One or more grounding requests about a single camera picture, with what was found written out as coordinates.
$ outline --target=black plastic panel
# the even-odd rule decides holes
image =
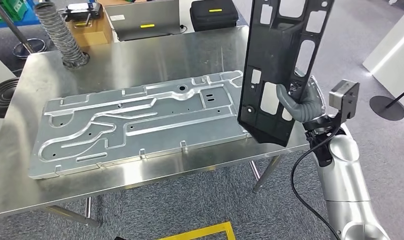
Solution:
[[[265,83],[283,84],[293,99],[300,100],[334,0],[306,0],[298,18],[281,16],[280,2],[253,0],[238,121],[258,142],[286,146],[294,120],[282,118],[284,107],[281,104],[276,114],[261,110]],[[261,23],[262,5],[265,4],[273,8],[270,24]],[[326,12],[321,31],[306,31],[311,12],[317,11]],[[305,40],[315,44],[313,55],[307,72],[295,74],[299,50]],[[253,69],[261,71],[258,84],[251,83]]]

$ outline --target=aluminum plate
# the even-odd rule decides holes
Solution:
[[[250,136],[229,71],[49,100],[28,175],[52,178]]]

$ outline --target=blue object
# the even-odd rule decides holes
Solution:
[[[33,12],[34,2],[32,0],[26,0],[25,5],[27,6],[27,11],[21,21],[14,21],[15,26],[26,26],[26,25],[36,25],[40,24],[40,21],[35,16]],[[0,28],[7,27],[6,23],[0,23]]]

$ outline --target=flexible duct hose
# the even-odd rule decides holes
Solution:
[[[62,61],[66,68],[74,69],[88,63],[89,56],[79,48],[56,10],[54,3],[38,3],[34,6],[34,12],[57,49],[61,52]]]

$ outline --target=laptop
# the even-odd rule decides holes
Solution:
[[[106,6],[120,41],[179,34],[179,0],[155,0]]]

